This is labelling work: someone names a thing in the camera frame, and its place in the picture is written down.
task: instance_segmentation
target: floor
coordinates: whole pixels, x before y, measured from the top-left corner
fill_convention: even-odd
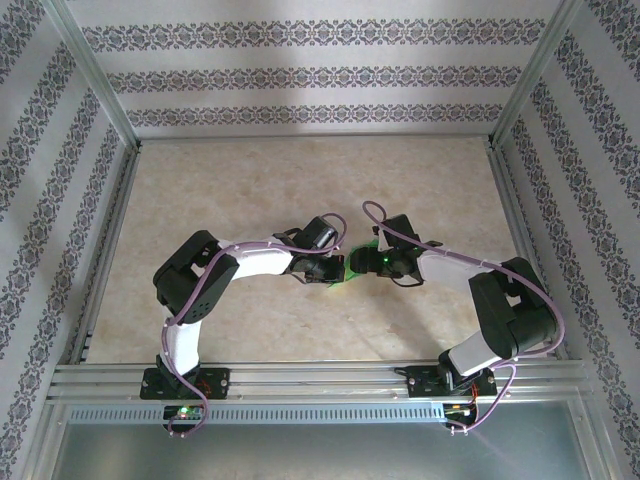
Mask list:
[[[423,240],[479,258],[515,249],[481,138],[326,137],[148,144],[88,362],[150,363],[163,322],[154,272],[193,232],[259,240],[336,211],[346,251],[370,241],[363,200],[406,213]],[[435,358],[478,329],[470,298],[373,274],[327,288],[289,276],[233,282],[204,320],[203,361]]]

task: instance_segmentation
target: wallpaper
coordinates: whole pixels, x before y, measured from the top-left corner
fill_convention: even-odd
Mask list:
[[[489,133],[558,0],[75,0],[145,138]]]
[[[640,478],[638,31],[634,2],[585,2],[502,145],[624,478]]]
[[[125,148],[37,1],[0,0],[0,479],[21,478]]]

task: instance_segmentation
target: black plastic bracket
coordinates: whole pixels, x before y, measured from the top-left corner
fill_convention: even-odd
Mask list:
[[[147,368],[142,376],[142,400],[198,400],[199,397],[185,387],[167,368],[158,355],[156,368]],[[228,368],[202,368],[199,365],[183,377],[200,390],[209,400],[225,400],[229,391]]]
[[[488,368],[469,377],[464,384],[450,390],[438,373],[437,365],[410,365],[396,368],[395,373],[406,378],[409,398],[450,397],[452,395],[471,395],[472,385],[478,388],[478,396],[495,396],[498,389],[493,372]]]

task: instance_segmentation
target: aluminum rail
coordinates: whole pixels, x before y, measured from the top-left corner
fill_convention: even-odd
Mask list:
[[[226,400],[212,404],[317,404],[437,401],[460,402],[461,397],[409,398],[405,378],[394,368],[436,365],[436,361],[284,362],[203,364],[231,370]],[[142,400],[140,384],[145,368],[153,365],[60,365],[46,402],[50,405],[180,404],[180,401]],[[510,370],[496,370],[500,388]],[[505,402],[571,400],[591,392],[582,361],[528,359],[518,362],[516,380]],[[493,397],[481,397],[481,403]]]

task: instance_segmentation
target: robotic arm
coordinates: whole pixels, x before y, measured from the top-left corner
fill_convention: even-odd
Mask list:
[[[382,225],[405,237],[420,242],[406,215],[385,219]],[[362,247],[351,254],[350,266],[356,273],[376,273],[379,277],[412,279],[420,286],[440,282],[470,294],[475,304],[480,330],[464,342],[439,356],[438,374],[449,392],[468,385],[483,369],[501,360],[521,355],[534,345],[552,340],[558,323],[545,301],[530,288],[513,281],[509,275],[481,265],[443,256],[399,238],[389,231],[380,232],[378,247]],[[439,242],[427,246],[448,251]],[[529,262],[513,258],[501,264],[502,269],[524,277],[542,289]]]
[[[166,350],[159,355],[161,362],[156,362],[165,377],[179,387],[170,371],[167,358],[170,357],[176,373],[187,379],[195,378],[202,320],[232,281],[253,275],[296,273],[303,274],[306,283],[343,281],[342,255],[313,253],[327,247],[331,241],[335,243],[337,238],[338,232],[322,217],[315,217],[303,230],[295,228],[276,233],[238,249],[234,249],[231,242],[217,240],[206,230],[194,233],[153,277],[158,301],[165,308],[167,318],[177,316],[187,301],[192,300],[181,321],[165,327]],[[204,269],[223,249],[228,252],[217,259],[202,288],[195,298],[191,298]]]
[[[378,207],[384,215],[377,220],[367,209]],[[365,213],[376,224],[377,247],[361,247],[352,252],[350,267],[355,273],[375,273],[390,278],[403,287],[420,286],[425,282],[441,282],[473,298],[480,330],[459,345],[444,351],[438,366],[408,366],[396,369],[407,377],[409,396],[466,395],[482,385],[495,395],[493,376],[487,367],[511,367],[508,363],[519,355],[533,355],[551,351],[564,335],[564,323],[557,307],[542,289],[531,265],[515,257],[501,264],[480,261],[451,252],[439,242],[420,242],[419,236],[406,215],[386,218],[384,209],[367,201]],[[342,221],[344,230],[338,235],[325,217]],[[252,275],[304,275],[303,283],[339,283],[344,281],[344,257],[332,255],[346,234],[346,223],[337,214],[315,217],[304,229],[291,229],[273,234],[261,242],[232,244],[217,240],[207,231],[191,236],[156,272],[153,283],[157,298],[167,318],[162,332],[162,350],[156,358],[157,369],[148,369],[143,380],[141,398],[193,399],[203,402],[204,414],[200,422],[181,436],[191,434],[205,422],[208,398],[226,398],[227,373],[213,379],[222,385],[220,397],[203,393],[196,383],[209,385],[204,372],[199,377],[198,338],[203,318],[215,307],[229,283]],[[399,280],[411,280],[411,284]],[[534,345],[551,341],[535,351]],[[461,427],[466,433],[482,423],[493,411],[513,380],[507,385],[477,421],[477,409],[471,423],[451,420],[447,425]],[[171,422],[167,429],[171,434]]]

